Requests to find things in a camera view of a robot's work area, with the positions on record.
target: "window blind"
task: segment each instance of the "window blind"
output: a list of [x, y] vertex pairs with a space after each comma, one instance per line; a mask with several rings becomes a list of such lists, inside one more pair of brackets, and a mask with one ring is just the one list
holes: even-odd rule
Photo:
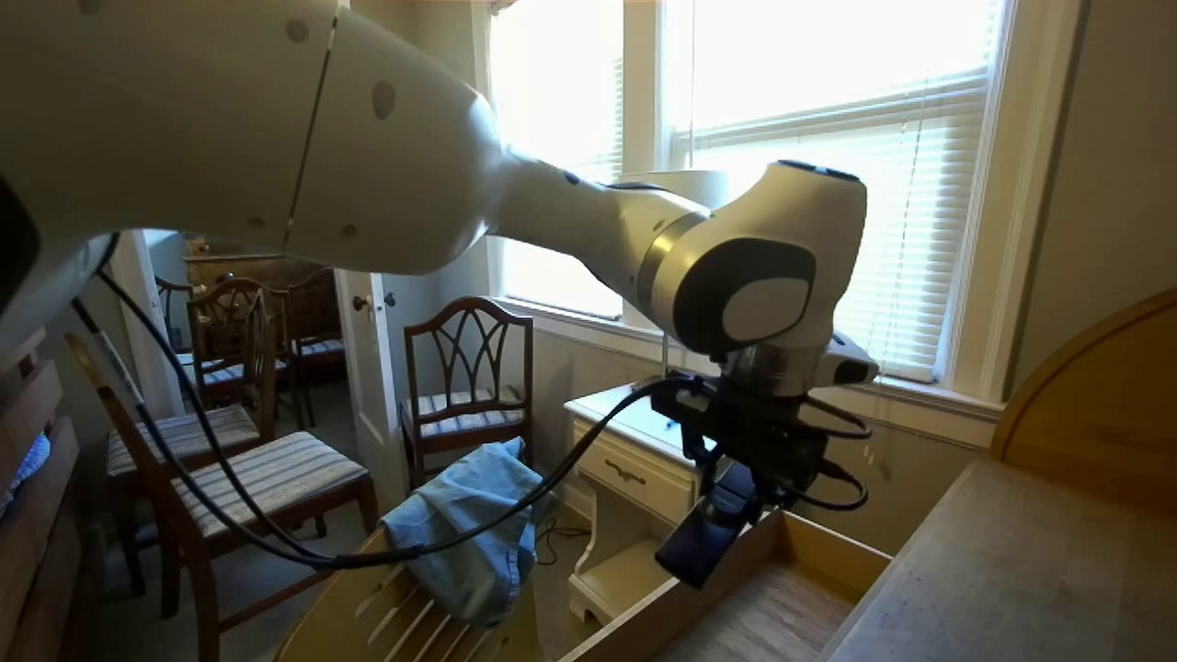
[[1004, 0], [692, 0], [686, 165], [754, 176], [801, 159], [870, 183], [838, 331], [935, 382], [960, 280]]

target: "drawer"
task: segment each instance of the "drawer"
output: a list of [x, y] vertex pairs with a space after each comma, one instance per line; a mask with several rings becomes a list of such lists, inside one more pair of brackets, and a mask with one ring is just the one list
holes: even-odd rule
[[823, 657], [888, 557], [798, 514], [770, 514], [727, 550], [703, 590], [662, 580], [562, 662]]
[[681, 524], [697, 501], [697, 474], [687, 467], [645, 454], [613, 433], [600, 433], [579, 472], [600, 490], [611, 490], [665, 524]]

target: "towel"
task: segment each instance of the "towel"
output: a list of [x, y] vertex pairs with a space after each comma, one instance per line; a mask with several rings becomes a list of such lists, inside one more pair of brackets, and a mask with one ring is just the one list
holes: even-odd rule
[[[520, 448], [520, 439], [479, 445], [418, 487], [384, 520], [395, 550], [453, 540], [520, 505], [541, 481], [520, 465]], [[476, 540], [414, 561], [410, 569], [450, 613], [501, 626], [539, 564], [546, 513], [550, 505], [535, 505]]]
[[49, 458], [52, 458], [52, 443], [36, 433], [27, 459], [16, 467], [11, 487], [0, 492], [0, 520], [16, 505], [18, 490], [49, 465]]

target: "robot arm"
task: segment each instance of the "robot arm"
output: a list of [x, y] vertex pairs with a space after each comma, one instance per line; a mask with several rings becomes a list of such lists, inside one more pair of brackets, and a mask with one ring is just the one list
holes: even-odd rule
[[714, 214], [591, 187], [510, 156], [479, 92], [345, 4], [9, 0], [0, 83], [0, 364], [81, 290], [105, 232], [182, 228], [369, 271], [496, 232], [583, 258], [722, 360], [725, 395], [774, 410], [875, 371], [833, 345], [862, 182], [774, 163]]

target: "door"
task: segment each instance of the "door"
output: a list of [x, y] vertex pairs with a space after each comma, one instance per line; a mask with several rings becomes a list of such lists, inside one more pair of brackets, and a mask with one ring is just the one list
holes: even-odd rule
[[335, 268], [361, 465], [384, 508], [410, 492], [384, 276]]

